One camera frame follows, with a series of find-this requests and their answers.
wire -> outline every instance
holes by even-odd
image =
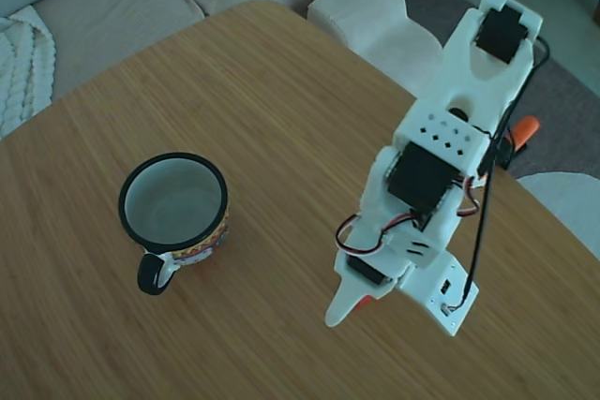
[[[397,215],[396,217],[394,217],[380,231],[379,237],[377,239],[377,243],[373,247],[365,248],[365,249],[350,247],[350,246],[342,243],[341,240],[339,239],[339,235],[341,233],[343,233],[344,230],[347,229],[351,224],[353,224],[354,221],[358,218],[360,218],[360,215],[351,215],[350,217],[348,217],[346,220],[344,220],[341,223],[341,225],[337,228],[337,231],[336,231],[336,244],[337,244],[337,247],[339,247],[341,250],[343,250],[348,255],[364,257],[366,255],[372,255],[373,253],[377,252],[380,248],[382,248],[383,236],[385,235],[385,233],[387,231],[391,230],[393,227],[395,227],[403,222],[408,222],[409,220],[413,220],[414,215],[412,213],[404,213],[402,215]]]
[[[508,126],[508,137],[510,138],[510,156],[508,157],[508,164],[511,163],[513,158],[515,157],[515,153],[517,152],[517,142],[515,141],[515,135],[513,134],[513,129]]]
[[[479,201],[473,197],[472,187],[473,180],[475,177],[465,178],[462,184],[462,190],[464,191],[464,196],[469,199],[473,205],[472,208],[465,208],[457,211],[457,215],[459,217],[468,217],[470,215],[476,215],[479,212]]]
[[[494,169],[496,166],[496,157],[498,156],[498,153],[499,153],[500,141],[504,136],[504,132],[508,128],[508,121],[510,120],[511,115],[515,111],[515,108],[517,107],[518,102],[521,100],[523,93],[525,92],[525,89],[527,88],[530,81],[532,80],[533,75],[535,75],[535,72],[537,72],[537,70],[550,59],[550,47],[548,46],[548,43],[546,42],[546,40],[543,39],[542,37],[537,37],[536,41],[538,41],[544,48],[544,55],[542,56],[540,61],[532,67],[532,70],[530,71],[529,75],[525,79],[525,82],[521,86],[521,89],[518,90],[517,95],[515,96],[515,98],[511,102],[511,104],[508,106],[508,108],[504,111],[504,114],[502,115],[502,118],[501,118],[500,122],[498,123],[498,127],[496,128],[496,132],[494,133],[492,141],[487,149],[486,156],[484,156],[484,160],[482,161],[482,165],[484,166],[483,170],[481,170],[482,168],[480,167],[480,171],[482,171],[483,174],[487,173],[487,179],[486,179],[486,185],[484,187],[484,197],[483,197],[483,202],[482,202],[482,206],[481,206],[481,214],[479,215],[479,224],[477,225],[477,234],[475,236],[475,247],[472,252],[471,267],[469,268],[469,273],[467,275],[467,281],[465,282],[465,287],[464,287],[464,290],[462,291],[462,299],[460,300],[460,303],[456,306],[448,306],[448,310],[451,312],[456,311],[457,309],[459,309],[461,306],[464,305],[465,301],[467,300],[467,297],[469,296],[469,292],[471,291],[471,286],[472,286],[473,280],[475,278],[475,270],[477,269],[477,262],[479,260],[479,251],[481,249],[481,241],[483,238],[484,228],[486,227],[486,218],[488,216],[488,200],[489,200],[489,193],[491,191],[491,180],[493,178],[493,173],[494,173]]]

white ottoman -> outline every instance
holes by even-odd
[[[315,0],[307,18],[413,96],[442,63],[442,45],[409,19],[404,0]]]

black cable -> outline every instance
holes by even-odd
[[[517,143],[515,142],[513,129],[510,126],[508,126],[506,129],[508,130],[508,138],[510,138],[510,156],[508,157],[508,164],[510,164],[515,157],[515,153],[517,152]]]
[[[482,161],[482,165],[485,165],[486,161],[488,162],[489,165],[487,167],[484,166],[484,168],[483,168],[483,173],[487,174],[487,179],[486,179],[486,185],[484,187],[484,197],[483,197],[482,205],[481,205],[481,214],[479,215],[479,224],[477,225],[477,234],[475,236],[475,247],[472,252],[471,267],[469,268],[469,273],[467,275],[467,281],[465,282],[465,288],[462,292],[462,299],[460,300],[460,303],[458,305],[449,306],[448,309],[450,311],[456,311],[457,309],[459,309],[461,306],[464,305],[465,301],[467,300],[467,297],[469,296],[469,292],[471,291],[471,285],[473,284],[473,280],[475,278],[475,270],[477,268],[477,261],[479,260],[479,250],[481,248],[481,241],[482,241],[483,234],[484,234],[484,228],[486,226],[486,218],[487,218],[487,213],[488,213],[488,199],[489,199],[489,193],[491,192],[491,180],[493,178],[494,169],[496,167],[496,157],[498,156],[498,153],[499,153],[500,142],[504,136],[504,133],[506,132],[506,129],[508,128],[508,121],[510,120],[510,117],[513,114],[513,111],[515,111],[515,108],[517,107],[518,102],[521,100],[521,97],[523,96],[525,89],[529,85],[529,82],[532,80],[532,77],[535,74],[535,72],[537,72],[537,70],[550,59],[550,47],[548,46],[548,43],[546,42],[546,40],[543,39],[542,37],[537,37],[537,41],[539,41],[540,44],[542,44],[542,47],[544,47],[545,53],[542,56],[542,59],[536,65],[534,65],[532,67],[532,70],[530,71],[529,75],[525,79],[525,82],[521,86],[521,89],[518,90],[518,93],[515,96],[515,99],[511,102],[511,104],[508,106],[508,108],[502,115],[502,118],[501,118],[500,122],[498,123],[498,127],[496,128],[496,132],[494,133],[494,136],[488,147],[488,151],[486,152],[486,156],[484,156],[484,161]],[[514,148],[515,141],[512,137],[511,137],[511,140],[513,141],[512,146]]]

wooden table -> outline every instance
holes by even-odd
[[[600,263],[499,171],[457,337],[399,293],[323,323],[333,232],[413,99],[283,7],[170,37],[0,141],[0,398],[600,397]],[[127,174],[207,156],[232,233],[159,297],[121,230]],[[476,219],[453,242],[463,263]]]

